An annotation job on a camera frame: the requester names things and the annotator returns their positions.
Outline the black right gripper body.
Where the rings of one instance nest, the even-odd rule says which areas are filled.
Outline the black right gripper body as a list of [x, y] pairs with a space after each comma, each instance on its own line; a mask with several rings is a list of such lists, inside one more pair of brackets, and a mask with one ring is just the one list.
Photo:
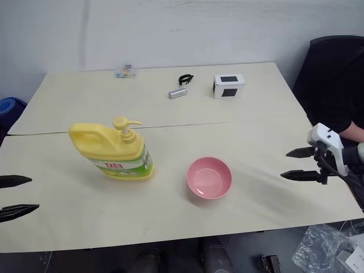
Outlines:
[[325, 160], [327, 151], [328, 149], [323, 142], [316, 142], [313, 157], [320, 169], [317, 181], [322, 185], [327, 185], [328, 177], [332, 174], [331, 166]]

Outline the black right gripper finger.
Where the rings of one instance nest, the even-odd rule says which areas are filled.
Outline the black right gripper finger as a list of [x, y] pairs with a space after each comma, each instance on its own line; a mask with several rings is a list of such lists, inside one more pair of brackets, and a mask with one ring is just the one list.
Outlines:
[[296, 148], [288, 153], [286, 153], [286, 157], [291, 158], [309, 158], [314, 155], [314, 147], [303, 147]]
[[281, 173], [280, 176], [293, 181], [317, 181], [320, 173], [317, 171], [291, 170]]

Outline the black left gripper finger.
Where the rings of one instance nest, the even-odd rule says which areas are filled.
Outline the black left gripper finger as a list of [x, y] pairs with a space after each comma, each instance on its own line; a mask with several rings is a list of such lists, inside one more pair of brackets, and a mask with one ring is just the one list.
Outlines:
[[7, 222], [25, 216], [39, 208], [39, 204], [19, 204], [3, 207], [0, 222]]
[[28, 182], [31, 182], [32, 178], [21, 175], [1, 175], [0, 176], [0, 188], [16, 187]]

